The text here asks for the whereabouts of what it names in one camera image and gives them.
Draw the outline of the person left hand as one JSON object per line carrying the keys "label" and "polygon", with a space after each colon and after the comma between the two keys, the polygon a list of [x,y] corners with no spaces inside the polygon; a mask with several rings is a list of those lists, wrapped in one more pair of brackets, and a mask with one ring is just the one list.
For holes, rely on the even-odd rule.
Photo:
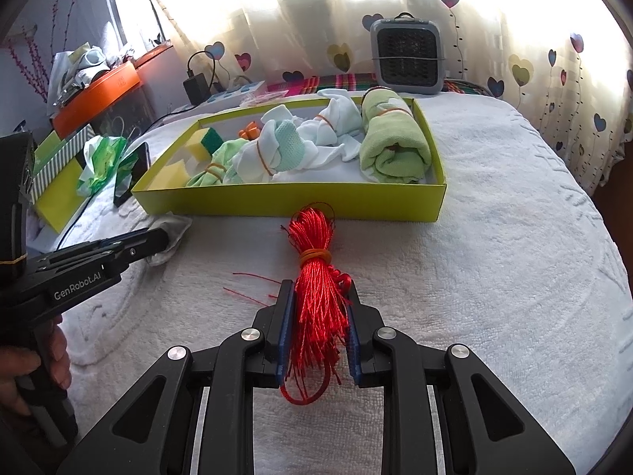
{"label": "person left hand", "polygon": [[[48,326],[45,339],[47,340],[47,354],[50,361],[50,375],[54,382],[62,389],[68,389],[72,383],[68,341],[60,324],[61,315],[55,316]],[[23,398],[19,396],[15,378],[33,372],[41,364],[41,359],[35,352],[27,348],[7,346],[1,348],[0,378],[1,405],[18,415],[28,416],[30,410]]]}

